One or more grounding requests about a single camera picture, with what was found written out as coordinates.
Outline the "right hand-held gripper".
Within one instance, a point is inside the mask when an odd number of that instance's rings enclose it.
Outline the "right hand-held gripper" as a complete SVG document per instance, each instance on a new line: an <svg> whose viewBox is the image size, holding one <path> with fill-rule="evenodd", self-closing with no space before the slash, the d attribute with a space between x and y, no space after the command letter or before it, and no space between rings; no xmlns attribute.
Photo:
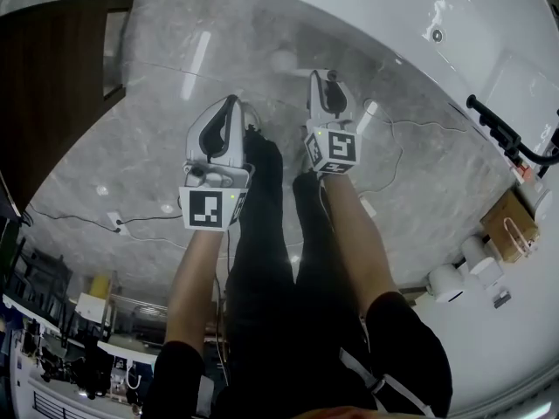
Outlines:
<svg viewBox="0 0 559 419"><path fill-rule="evenodd" d="M350 120L354 102L338 71L329 70L326 105L337 120ZM304 140L312 170L318 174L345 175L360 163L361 135L345 130L338 122L318 124L327 114L322 106L322 79L317 70L309 76L307 137Z"/></svg>

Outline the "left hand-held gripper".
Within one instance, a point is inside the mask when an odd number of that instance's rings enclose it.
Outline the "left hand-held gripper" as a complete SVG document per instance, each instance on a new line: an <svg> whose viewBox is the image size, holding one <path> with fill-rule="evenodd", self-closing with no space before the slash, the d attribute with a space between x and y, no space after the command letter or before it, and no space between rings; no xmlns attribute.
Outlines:
<svg viewBox="0 0 559 419"><path fill-rule="evenodd" d="M179 188L186 229L224 232L239 219L254 174L253 165L243 166L244 131L240 99L231 96L207 107L190 126ZM202 163L212 159L220 165Z"/></svg>

